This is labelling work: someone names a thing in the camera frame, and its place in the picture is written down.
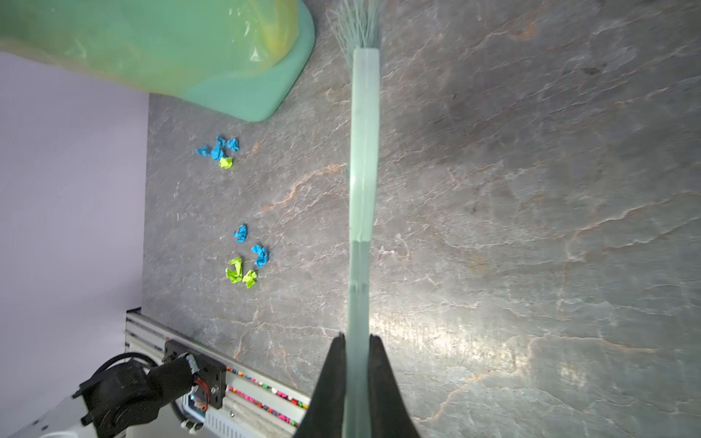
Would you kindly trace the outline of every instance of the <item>yellow plastic bag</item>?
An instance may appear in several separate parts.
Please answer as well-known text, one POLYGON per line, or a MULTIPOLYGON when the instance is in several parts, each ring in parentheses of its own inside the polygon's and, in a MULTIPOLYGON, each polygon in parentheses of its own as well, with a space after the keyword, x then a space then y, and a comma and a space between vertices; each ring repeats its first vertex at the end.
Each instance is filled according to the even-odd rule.
POLYGON ((0 49, 173 96, 260 74, 298 34, 297 0, 0 1, 0 49))

